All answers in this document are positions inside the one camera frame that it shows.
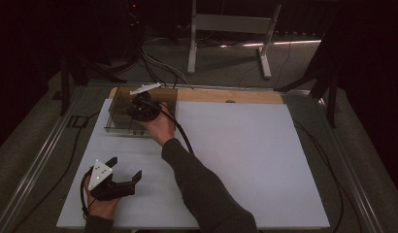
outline metal frame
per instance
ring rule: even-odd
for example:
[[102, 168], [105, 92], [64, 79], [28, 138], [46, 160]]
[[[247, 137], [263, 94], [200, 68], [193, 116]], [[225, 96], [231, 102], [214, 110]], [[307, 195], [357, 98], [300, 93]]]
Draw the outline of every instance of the metal frame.
[[23, 206], [27, 196], [45, 168], [48, 159], [50, 158], [50, 155], [60, 138], [60, 135], [66, 128], [69, 119], [68, 116], [70, 115], [76, 102], [83, 96], [83, 88], [84, 87], [82, 86], [77, 87], [77, 90], [75, 90], [74, 96], [72, 96], [71, 99], [72, 105], [66, 109], [66, 114], [59, 118], [44, 145], [42, 146], [42, 149], [36, 155], [35, 160], [32, 162], [29, 169], [20, 180], [20, 183], [17, 185], [13, 196], [0, 216], [0, 233], [11, 232], [11, 228], [17, 219], [17, 215], [19, 214], [21, 207]]
[[271, 18], [266, 17], [233, 17], [219, 15], [196, 14], [196, 0], [192, 0], [192, 28], [190, 37], [190, 51], [187, 63], [187, 73], [195, 73], [196, 66], [196, 30], [230, 31], [265, 34], [263, 46], [259, 48], [259, 58], [262, 65], [263, 77], [272, 78], [266, 51], [271, 42], [282, 5], [276, 5]]
[[349, 154], [345, 151], [343, 143], [338, 136], [338, 134], [326, 123], [327, 117], [323, 111], [326, 108], [326, 104], [323, 99], [319, 99], [318, 103], [318, 113], [322, 118], [323, 128], [327, 131], [330, 139], [336, 147], [337, 154], [339, 155], [340, 161], [342, 163], [342, 168], [344, 169], [345, 176], [347, 178], [350, 190], [355, 198], [356, 205], [362, 214], [363, 220], [367, 226], [369, 232], [378, 233], [383, 232], [381, 223], [372, 207], [371, 201], [369, 200], [368, 194], [366, 193], [364, 187], [362, 186], [359, 178], [354, 171], [352, 162], [349, 158]]

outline black device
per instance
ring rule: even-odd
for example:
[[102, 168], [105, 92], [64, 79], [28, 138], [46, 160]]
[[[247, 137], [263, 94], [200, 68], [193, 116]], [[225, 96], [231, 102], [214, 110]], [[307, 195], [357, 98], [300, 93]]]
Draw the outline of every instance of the black device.
[[132, 105], [127, 109], [127, 113], [139, 121], [151, 121], [160, 114], [160, 105], [157, 101], [151, 101], [151, 96], [147, 91], [139, 93], [132, 99]]
[[135, 62], [145, 37], [143, 0], [68, 0], [59, 23], [71, 50], [94, 63]]
[[135, 194], [135, 186], [142, 178], [142, 170], [137, 172], [130, 182], [116, 183], [113, 181], [114, 174], [112, 169], [116, 164], [117, 157], [111, 158], [106, 163], [96, 160], [95, 165], [90, 167], [89, 171], [84, 174], [81, 182], [83, 216], [87, 216], [88, 213], [88, 207], [84, 202], [83, 196], [83, 184], [87, 176], [91, 176], [88, 187], [90, 195], [98, 201], [109, 201]]

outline metal stand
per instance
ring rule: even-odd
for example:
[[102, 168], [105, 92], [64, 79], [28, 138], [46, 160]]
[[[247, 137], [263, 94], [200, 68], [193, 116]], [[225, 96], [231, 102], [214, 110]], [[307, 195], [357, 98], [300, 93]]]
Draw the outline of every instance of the metal stand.
[[187, 73], [195, 73], [196, 64], [196, 30], [230, 31], [265, 34], [266, 39], [263, 47], [259, 48], [258, 53], [265, 79], [272, 78], [269, 68], [266, 51], [271, 42], [271, 38], [277, 23], [278, 15], [282, 5], [276, 5], [271, 18], [265, 17], [233, 17], [220, 15], [196, 14], [196, 0], [192, 0], [192, 30], [190, 38], [190, 52], [187, 64]]
[[314, 87], [310, 94], [313, 98], [321, 98], [327, 89], [328, 92], [328, 103], [326, 108], [326, 117], [329, 124], [335, 128], [335, 107], [336, 107], [336, 93], [338, 87], [338, 71], [334, 68], [321, 68], [317, 71], [305, 74], [301, 79], [290, 83], [286, 86], [274, 88], [275, 91], [288, 92], [289, 90], [303, 84], [310, 80], [317, 79]]
[[58, 41], [59, 53], [60, 53], [60, 74], [61, 74], [61, 92], [60, 96], [54, 99], [62, 101], [60, 115], [64, 116], [70, 105], [70, 85], [69, 75], [71, 74], [77, 85], [87, 85], [89, 81], [86, 72], [83, 69], [85, 66], [87, 69], [92, 70], [100, 74], [103, 78], [113, 83], [126, 83], [126, 81], [118, 79], [110, 73], [104, 71], [97, 65], [86, 60], [78, 54], [71, 52], [63, 41]]

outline wire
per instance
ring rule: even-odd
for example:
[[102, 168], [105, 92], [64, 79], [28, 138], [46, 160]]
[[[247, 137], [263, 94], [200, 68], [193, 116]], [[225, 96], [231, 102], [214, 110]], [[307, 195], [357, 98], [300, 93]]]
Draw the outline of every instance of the wire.
[[[170, 120], [172, 120], [172, 121], [175, 123], [175, 125], [178, 127], [179, 132], [181, 132], [182, 137], [183, 137], [183, 139], [184, 139], [184, 142], [185, 142], [186, 145], [187, 145], [187, 148], [188, 148], [189, 152], [190, 152], [191, 154], [194, 154], [193, 148], [192, 148], [192, 146], [191, 146], [191, 144], [190, 144], [190, 142], [189, 142], [189, 139], [188, 139], [187, 136], [186, 136], [186, 133], [184, 133], [184, 130], [183, 130], [182, 126], [178, 123], [178, 121], [177, 121], [173, 116], [169, 115], [168, 113], [166, 113], [166, 112], [163, 111], [162, 109], [157, 108], [157, 106], [155, 106], [154, 104], [152, 104], [152, 103], [149, 102], [149, 101], [145, 101], [145, 100], [143, 100], [143, 99], [140, 99], [139, 101], [141, 101], [141, 102], [143, 102], [143, 103], [145, 103], [145, 104], [147, 104], [147, 105], [150, 105], [151, 107], [153, 107], [153, 108], [155, 108], [156, 110], [160, 111], [160, 112], [161, 112], [163, 115], [165, 115], [167, 118], [169, 118]], [[168, 109], [168, 107], [167, 107], [166, 105], [164, 105], [164, 104], [162, 104], [162, 103], [159, 103], [159, 104], [162, 105], [162, 106], [164, 106], [166, 109]]]
[[87, 176], [90, 176], [90, 174], [92, 174], [93, 171], [93, 167], [90, 167], [90, 169], [83, 175], [82, 177], [82, 181], [81, 181], [81, 202], [82, 202], [82, 211], [83, 211], [83, 218], [86, 219], [87, 215], [89, 213], [89, 208], [90, 205], [93, 204], [93, 202], [87, 207], [84, 201], [84, 195], [83, 195], [83, 186], [84, 186], [84, 181], [86, 180]]
[[[123, 13], [124, 13], [124, 17], [125, 18], [127, 18], [127, 5], [126, 5], [126, 1], [125, 0], [122, 0], [121, 1], [121, 3], [123, 4]], [[130, 32], [129, 32], [129, 28], [127, 27], [127, 23], [125, 22], [125, 31], [124, 31], [124, 33], [125, 33], [125, 48], [124, 48], [124, 52], [123, 52], [123, 55], [121, 56], [121, 58], [124, 58], [125, 56], [126, 56], [126, 54], [127, 54], [127, 50], [128, 50], [128, 47], [129, 47], [129, 34], [130, 34]]]
[[164, 71], [166, 71], [166, 72], [169, 72], [169, 73], [171, 73], [171, 74], [173, 74], [174, 75], [174, 77], [175, 77], [175, 81], [174, 81], [174, 84], [173, 84], [173, 86], [172, 86], [172, 88], [175, 88], [176, 87], [176, 85], [178, 84], [178, 80], [182, 80], [183, 81], [183, 79], [181, 79], [181, 77], [179, 77], [171, 68], [169, 68], [169, 67], [167, 67], [167, 66], [159, 66], [159, 65], [156, 65], [156, 64], [154, 64], [154, 63], [152, 63], [152, 62], [150, 62], [150, 61], [148, 61], [148, 60], [145, 60], [148, 64], [150, 64], [150, 65], [152, 65], [152, 66], [154, 66], [154, 67], [157, 67], [157, 68], [159, 68], [159, 69], [161, 69], [161, 70], [164, 70]]
[[138, 60], [135, 57], [132, 60], [130, 60], [130, 59], [127, 60], [126, 63], [123, 65], [119, 65], [119, 66], [116, 66], [113, 68], [108, 68], [108, 69], [106, 69], [106, 71], [112, 72], [115, 75], [120, 75], [120, 74], [123, 74], [126, 71], [129, 71], [130, 69], [132, 69], [136, 65], [137, 61]]
[[93, 201], [89, 204], [89, 206], [87, 207], [88, 210], [93, 205], [93, 203], [95, 203], [95, 201], [96, 201], [96, 198], [94, 198]]
[[[349, 203], [352, 206], [353, 212], [354, 212], [356, 220], [358, 222], [359, 232], [362, 232], [362, 224], [360, 223], [359, 214], [358, 214], [357, 210], [354, 207], [353, 201], [348, 196], [348, 192], [344, 189], [344, 187], [342, 186], [341, 182], [336, 177], [335, 172], [334, 172], [334, 170], [332, 168], [332, 165], [330, 163], [330, 160], [329, 160], [329, 157], [328, 157], [327, 153], [325, 152], [323, 147], [320, 145], [320, 143], [317, 141], [317, 139], [311, 133], [308, 132], [308, 130], [302, 125], [302, 123], [300, 123], [298, 120], [296, 120], [294, 118], [293, 118], [293, 121], [295, 121], [298, 124], [298, 126], [295, 126], [295, 127], [300, 129], [300, 130], [302, 130], [303, 132], [305, 132], [308, 135], [308, 137], [311, 139], [311, 141], [313, 142], [317, 152], [319, 153], [320, 157], [322, 158], [322, 161], [324, 162], [324, 164], [326, 165], [326, 167], [330, 171], [330, 173], [332, 175], [332, 178], [333, 178], [333, 180], [334, 180], [334, 182], [335, 182], [335, 184], [337, 186], [338, 193], [339, 193], [339, 196], [340, 196], [340, 199], [341, 199], [341, 203], [344, 203], [344, 199], [343, 199], [341, 190], [346, 195], [347, 199], [349, 200]], [[338, 222], [337, 222], [333, 232], [336, 232], [339, 229], [340, 225], [341, 225], [343, 211], [344, 211], [343, 207], [344, 207], [344, 205], [341, 204], [341, 213], [340, 213], [340, 216], [338, 218]]]
[[282, 64], [281, 69], [279, 70], [278, 80], [277, 80], [277, 82], [275, 83], [274, 88], [278, 87], [279, 80], [281, 79], [282, 69], [283, 69], [284, 65], [287, 63], [287, 61], [289, 60], [289, 57], [290, 57], [290, 45], [292, 44], [293, 36], [294, 36], [294, 35], [292, 35], [292, 38], [291, 38], [290, 41], [289, 41], [289, 46], [288, 46], [288, 48], [287, 48], [287, 57], [286, 57], [286, 60], [284, 61], [284, 63]]
[[53, 187], [45, 194], [44, 197], [42, 197], [42, 199], [25, 215], [25, 217], [19, 221], [14, 230], [12, 231], [12, 233], [15, 233], [18, 231], [18, 229], [23, 225], [23, 223], [33, 214], [33, 212], [35, 212], [38, 207], [53, 193], [53, 191], [56, 189], [56, 187], [60, 184], [60, 182], [63, 180], [63, 178], [65, 178], [66, 174], [69, 172], [72, 163], [73, 163], [73, 158], [75, 157], [75, 153], [76, 153], [76, 148], [78, 146], [78, 140], [79, 137], [81, 135], [82, 130], [85, 128], [85, 126], [87, 125], [87, 123], [95, 116], [97, 116], [100, 112], [97, 112], [95, 114], [92, 114], [91, 116], [83, 116], [86, 118], [86, 121], [83, 123], [82, 127], [79, 128], [79, 131], [76, 135], [76, 139], [75, 139], [75, 144], [73, 145], [73, 149], [72, 149], [72, 153], [68, 162], [68, 166], [66, 167], [65, 171], [63, 172], [63, 174], [60, 176], [60, 178], [57, 180], [57, 182], [53, 185]]
[[[211, 37], [214, 36], [214, 35], [215, 35], [215, 37], [218, 39], [218, 42], [217, 42], [217, 43], [214, 43], [214, 42], [211, 42], [211, 41], [208, 41], [208, 40], [207, 40], [207, 39], [211, 38]], [[207, 44], [206, 46], [200, 46], [200, 45], [198, 45], [198, 44], [197, 44], [196, 46], [197, 46], [197, 48], [221, 47], [221, 46], [224, 46], [224, 47], [237, 46], [237, 45], [240, 45], [240, 44], [242, 44], [242, 43], [248, 42], [251, 38], [252, 38], [252, 36], [250, 36], [250, 37], [247, 38], [246, 40], [237, 41], [237, 40], [235, 40], [235, 39], [229, 39], [229, 38], [227, 38], [226, 36], [223, 36], [223, 35], [220, 34], [220, 33], [212, 32], [209, 36], [207, 36], [207, 37], [204, 38], [204, 39], [197, 39], [198, 41]], [[236, 42], [223, 44], [223, 40], [236, 41]]]
[[184, 76], [184, 74], [182, 74], [181, 71], [179, 71], [179, 70], [176, 69], [175, 67], [172, 67], [172, 66], [170, 66], [170, 65], [167, 65], [167, 64], [165, 64], [165, 63], [162, 63], [162, 62], [160, 62], [160, 61], [158, 61], [158, 60], [152, 58], [150, 55], [148, 55], [148, 54], [145, 52], [145, 49], [144, 49], [143, 47], [142, 47], [142, 52], [145, 54], [145, 56], [146, 56], [147, 58], [149, 58], [149, 59], [152, 60], [153, 62], [158, 63], [158, 64], [160, 64], [160, 65], [163, 65], [163, 66], [165, 66], [165, 67], [168, 67], [168, 68], [170, 68], [170, 69], [176, 71], [177, 73], [179, 73], [179, 74], [182, 76], [183, 81], [187, 84], [187, 86], [188, 86], [189, 88], [193, 89], [193, 87], [190, 86], [190, 84], [189, 84], [189, 83], [187, 82], [187, 80], [186, 80], [186, 77]]
[[[221, 16], [223, 16], [224, 2], [225, 2], [225, 1], [222, 2], [222, 6], [221, 6], [221, 9], [220, 9], [220, 15], [221, 15]], [[214, 33], [215, 33], [215, 31], [212, 31], [212, 32], [211, 32], [208, 36], [206, 36], [205, 38], [196, 39], [195, 41], [205, 41], [205, 40], [207, 40], [208, 38], [211, 38], [211, 37], [214, 35]]]
[[244, 78], [245, 78], [245, 74], [246, 74], [247, 72], [253, 70], [253, 69], [254, 69], [255, 67], [257, 67], [258, 65], [259, 65], [259, 62], [256, 63], [255, 65], [253, 65], [252, 67], [250, 67], [249, 69], [247, 69], [247, 70], [244, 72], [244, 74], [242, 74], [241, 79], [239, 80], [239, 83], [238, 83], [238, 89], [241, 89], [241, 83], [242, 83], [242, 81], [243, 81]]
[[166, 37], [158, 37], [158, 38], [151, 39], [150, 41], [145, 41], [144, 44], [148, 44], [148, 43], [152, 43], [152, 42], [160, 41], [160, 40], [167, 40], [167, 39], [168, 38], [166, 38]]
[[147, 71], [148, 71], [150, 77], [153, 79], [153, 81], [156, 83], [163, 83], [166, 88], [169, 88], [169, 86], [163, 80], [161, 80], [161, 79], [159, 79], [159, 77], [157, 77], [156, 73], [154, 73], [154, 71], [150, 68], [147, 61], [145, 60], [145, 58], [142, 55], [140, 56], [140, 59], [145, 63], [145, 68], [147, 69]]

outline wooden strip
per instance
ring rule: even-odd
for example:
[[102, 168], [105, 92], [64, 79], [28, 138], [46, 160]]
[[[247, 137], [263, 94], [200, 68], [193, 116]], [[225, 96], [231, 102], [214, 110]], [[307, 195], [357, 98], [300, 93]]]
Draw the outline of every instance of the wooden strip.
[[242, 90], [179, 89], [178, 101], [283, 104], [277, 92]]

